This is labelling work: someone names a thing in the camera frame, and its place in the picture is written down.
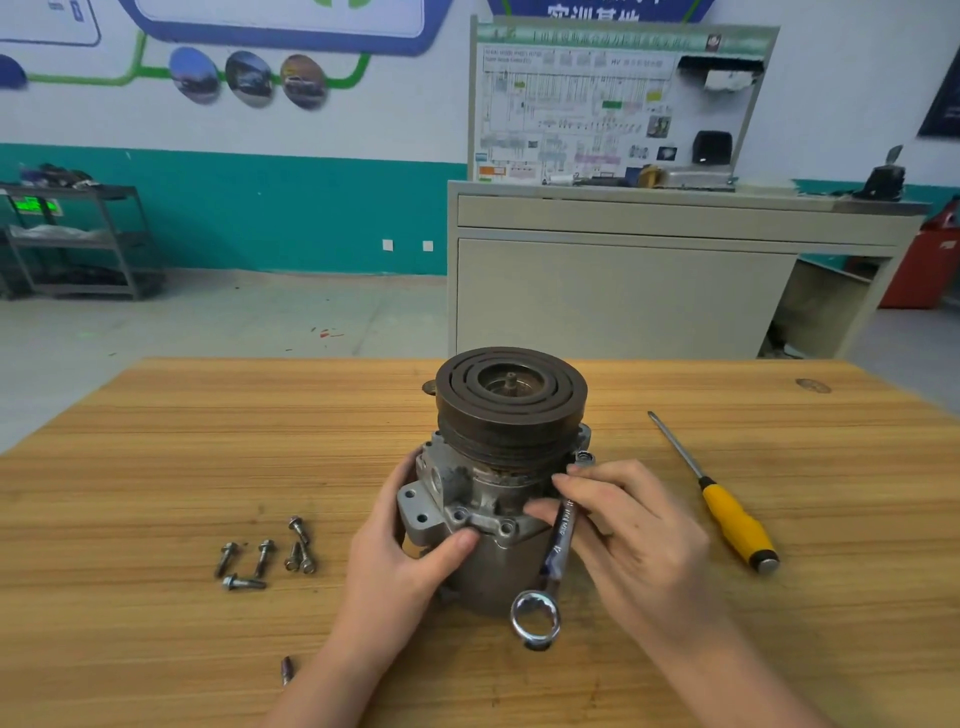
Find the metal shelf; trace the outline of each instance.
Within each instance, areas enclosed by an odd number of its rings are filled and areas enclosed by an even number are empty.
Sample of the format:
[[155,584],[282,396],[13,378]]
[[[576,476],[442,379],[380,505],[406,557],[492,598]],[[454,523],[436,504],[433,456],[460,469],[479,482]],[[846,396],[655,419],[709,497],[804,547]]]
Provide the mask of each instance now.
[[[103,233],[98,239],[77,240],[71,238],[60,238],[55,235],[44,237],[15,237],[8,234],[10,239],[10,248],[17,259],[21,270],[24,273],[31,288],[41,294],[48,296],[75,296],[91,294],[95,296],[131,296],[135,301],[150,295],[159,290],[163,283],[162,263],[157,258],[156,271],[145,273],[142,269],[134,271],[129,260],[128,252],[132,248],[146,248],[148,252],[156,253],[154,239],[150,234],[150,227],[147,223],[147,216],[143,211],[143,205],[140,197],[136,193],[135,187],[127,186],[100,186],[83,187],[80,189],[62,188],[62,187],[26,187],[20,184],[5,184],[0,182],[0,195],[12,197],[36,197],[40,202],[40,213],[47,225],[55,226],[57,219],[52,213],[47,200],[50,198],[63,198],[68,200],[84,200],[97,207],[100,217],[104,222]],[[108,202],[115,200],[133,200],[139,211],[140,220],[143,222],[143,230],[121,232],[116,228],[113,217],[108,210]],[[16,215],[16,219],[21,228],[26,228],[23,216],[10,199],[11,207]],[[24,260],[23,253],[33,249],[34,256],[39,258],[43,273],[34,277],[31,275],[30,268]],[[55,250],[60,257],[61,267],[67,269],[67,274],[61,277],[51,276],[46,263],[43,262],[41,249]],[[116,256],[117,273],[122,274],[123,283],[100,284],[97,282],[77,283],[66,282],[65,276],[69,276],[70,269],[78,269],[80,266],[72,263],[66,252],[67,250],[88,250],[88,251],[109,251]]]
[[[113,242],[109,239],[75,240],[62,237],[19,237],[8,234],[11,245],[17,248],[69,248],[85,251],[112,251]],[[126,248],[144,245],[147,242],[147,233],[143,231],[118,232],[117,243]]]
[[[149,296],[163,286],[161,273],[134,273],[133,280],[139,288],[140,296]],[[96,283],[40,283],[34,282],[34,290],[47,296],[132,296],[133,289],[128,285],[100,285]]]

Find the left hand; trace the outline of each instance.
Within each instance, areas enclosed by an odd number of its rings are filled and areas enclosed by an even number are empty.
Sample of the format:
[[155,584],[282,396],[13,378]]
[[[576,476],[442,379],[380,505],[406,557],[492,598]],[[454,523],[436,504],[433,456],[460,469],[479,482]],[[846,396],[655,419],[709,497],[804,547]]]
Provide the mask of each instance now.
[[441,583],[469,556],[480,535],[463,528],[420,559],[397,540],[396,494],[413,482],[409,453],[390,473],[350,544],[347,583],[328,646],[341,645],[364,670],[383,673],[410,641]]

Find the circular photo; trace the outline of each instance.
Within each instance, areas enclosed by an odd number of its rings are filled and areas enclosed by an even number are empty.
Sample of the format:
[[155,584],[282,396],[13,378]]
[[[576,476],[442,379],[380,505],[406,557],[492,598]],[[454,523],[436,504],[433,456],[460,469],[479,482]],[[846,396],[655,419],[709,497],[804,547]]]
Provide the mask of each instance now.
[[217,66],[196,48],[181,47],[170,54],[170,77],[190,101],[209,104],[220,94]]
[[27,73],[23,66],[10,56],[0,56],[0,88],[23,88],[27,85]]
[[301,109],[315,109],[326,100],[326,76],[317,62],[301,54],[280,67],[283,93]]
[[263,109],[274,95],[270,66],[250,51],[237,51],[227,59],[227,85],[244,104]]

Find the wooden table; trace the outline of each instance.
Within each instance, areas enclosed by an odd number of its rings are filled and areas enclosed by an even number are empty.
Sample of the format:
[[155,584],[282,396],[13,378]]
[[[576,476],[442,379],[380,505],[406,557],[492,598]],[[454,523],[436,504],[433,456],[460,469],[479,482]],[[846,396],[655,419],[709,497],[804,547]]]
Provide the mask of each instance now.
[[[437,361],[152,359],[0,457],[0,723],[252,725],[279,661],[324,641],[348,537],[433,429]],[[960,425],[841,362],[581,362],[601,460],[640,457],[714,536],[762,652],[839,725],[960,724]],[[819,380],[830,394],[801,388]],[[654,409],[767,526],[749,573],[708,521]],[[287,547],[262,593],[223,592],[220,546]],[[432,611],[368,713],[382,726],[688,726],[582,567],[564,633],[525,651],[506,622]]]

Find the ac compressor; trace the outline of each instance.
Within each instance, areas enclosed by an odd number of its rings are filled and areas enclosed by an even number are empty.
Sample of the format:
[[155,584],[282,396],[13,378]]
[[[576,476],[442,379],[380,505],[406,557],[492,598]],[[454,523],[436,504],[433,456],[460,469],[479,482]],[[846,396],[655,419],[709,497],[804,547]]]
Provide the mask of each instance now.
[[506,618],[534,589],[550,526],[523,513],[555,496],[553,473],[588,448],[587,383],[549,354],[491,347],[457,354],[437,372],[437,430],[397,494],[410,541],[433,547],[470,526],[480,541],[444,584],[468,609]]

